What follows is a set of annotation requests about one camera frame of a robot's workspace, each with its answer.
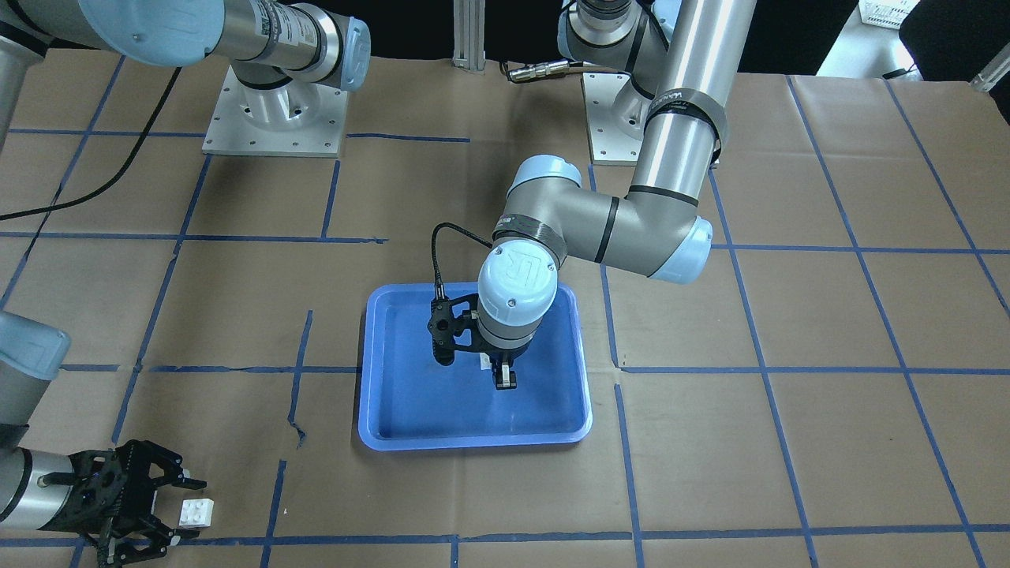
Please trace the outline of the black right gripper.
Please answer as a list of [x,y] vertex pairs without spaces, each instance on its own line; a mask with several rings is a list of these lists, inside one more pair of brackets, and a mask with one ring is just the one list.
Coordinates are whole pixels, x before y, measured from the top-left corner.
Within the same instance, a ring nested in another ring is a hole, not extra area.
[[69,473],[50,473],[47,486],[68,496],[48,531],[79,533],[96,547],[98,567],[124,567],[165,557],[198,529],[171,528],[154,515],[156,490],[202,491],[205,480],[181,467],[181,455],[152,441],[129,441],[114,450],[81,450]]

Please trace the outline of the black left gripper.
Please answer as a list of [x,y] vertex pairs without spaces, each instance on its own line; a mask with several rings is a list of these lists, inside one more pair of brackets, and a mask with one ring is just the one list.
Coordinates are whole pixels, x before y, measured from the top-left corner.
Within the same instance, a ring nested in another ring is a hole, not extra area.
[[[430,308],[432,316],[427,330],[432,335],[434,360],[443,366],[454,363],[454,353],[491,353],[494,345],[484,338],[479,328],[479,295],[471,293],[448,298],[436,292]],[[492,375],[495,389],[512,391],[518,385],[512,353],[491,353]]]

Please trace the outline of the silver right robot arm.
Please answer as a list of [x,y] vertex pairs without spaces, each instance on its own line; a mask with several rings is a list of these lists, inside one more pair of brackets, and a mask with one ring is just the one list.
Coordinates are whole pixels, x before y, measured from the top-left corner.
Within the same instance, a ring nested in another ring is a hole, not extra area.
[[[28,70],[56,42],[108,51],[170,75],[129,154],[103,184],[71,200],[57,189],[48,204],[4,213],[4,222],[47,217],[115,187],[152,135],[181,71],[206,58],[230,62],[246,94],[239,109],[255,145],[329,119],[325,107],[363,86],[372,57],[363,19],[313,2],[4,1],[3,133]],[[162,488],[206,488],[181,455],[152,441],[69,455],[23,445],[69,348],[68,332],[2,313],[2,527],[72,533],[93,547],[99,567],[161,559],[201,529],[197,520],[174,528],[155,514]]]

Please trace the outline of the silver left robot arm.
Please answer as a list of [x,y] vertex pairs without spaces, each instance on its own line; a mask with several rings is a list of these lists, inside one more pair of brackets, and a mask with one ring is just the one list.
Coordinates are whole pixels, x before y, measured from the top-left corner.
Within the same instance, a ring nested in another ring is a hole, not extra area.
[[563,55],[619,69],[643,85],[642,143],[624,197],[583,187],[578,168],[534,155],[518,168],[489,240],[475,293],[450,299],[434,272],[433,358],[486,353],[496,388],[556,300],[569,256],[688,284],[707,262],[712,226],[699,215],[704,177],[728,143],[728,104],[754,1],[681,1],[662,25],[652,1],[571,1],[558,14]]

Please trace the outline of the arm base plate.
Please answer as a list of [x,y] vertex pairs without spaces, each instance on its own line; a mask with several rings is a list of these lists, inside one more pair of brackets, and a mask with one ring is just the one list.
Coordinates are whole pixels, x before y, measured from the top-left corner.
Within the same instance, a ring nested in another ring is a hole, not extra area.
[[583,93],[593,164],[635,165],[647,122],[656,113],[685,115],[710,126],[713,143],[706,168],[718,161],[722,143],[729,137],[724,106],[694,88],[671,88],[652,100],[638,92],[627,74],[592,73],[583,78]]
[[231,62],[202,151],[230,157],[338,158],[350,94]]

